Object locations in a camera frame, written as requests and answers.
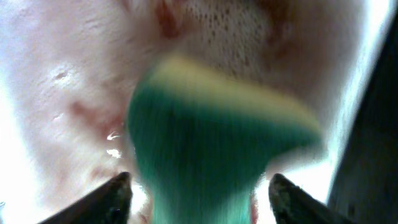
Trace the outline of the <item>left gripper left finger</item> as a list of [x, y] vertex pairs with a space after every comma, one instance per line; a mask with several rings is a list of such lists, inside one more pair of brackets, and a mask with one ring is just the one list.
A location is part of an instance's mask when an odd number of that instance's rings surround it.
[[40, 224], [127, 224], [132, 196], [131, 174], [122, 172]]

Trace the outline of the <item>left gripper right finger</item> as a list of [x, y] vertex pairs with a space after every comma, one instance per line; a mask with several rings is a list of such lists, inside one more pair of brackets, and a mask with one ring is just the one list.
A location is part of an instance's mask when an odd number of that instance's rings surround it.
[[268, 194], [277, 224], [354, 224], [314, 199], [282, 174], [273, 175]]

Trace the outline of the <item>green scrub sponge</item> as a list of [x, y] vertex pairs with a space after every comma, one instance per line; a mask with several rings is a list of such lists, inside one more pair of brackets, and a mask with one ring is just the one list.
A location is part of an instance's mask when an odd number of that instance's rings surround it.
[[320, 141], [294, 98], [228, 78], [185, 55], [145, 72], [126, 118], [153, 223], [251, 222], [251, 194], [269, 161]]

